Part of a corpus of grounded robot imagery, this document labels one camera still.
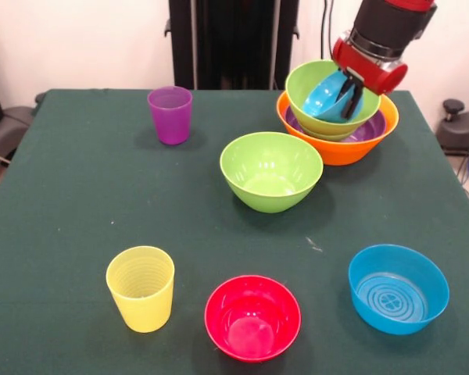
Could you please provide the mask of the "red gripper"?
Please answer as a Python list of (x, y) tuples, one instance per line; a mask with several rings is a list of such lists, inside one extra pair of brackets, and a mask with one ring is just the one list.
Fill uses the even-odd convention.
[(341, 111), (343, 119), (353, 116), (362, 97), (363, 86), (376, 95), (387, 94), (399, 86), (408, 71), (408, 65), (399, 60), (382, 62), (367, 57), (345, 37), (340, 37), (335, 42), (332, 59), (344, 73), (344, 81), (335, 98), (336, 103), (345, 102)]

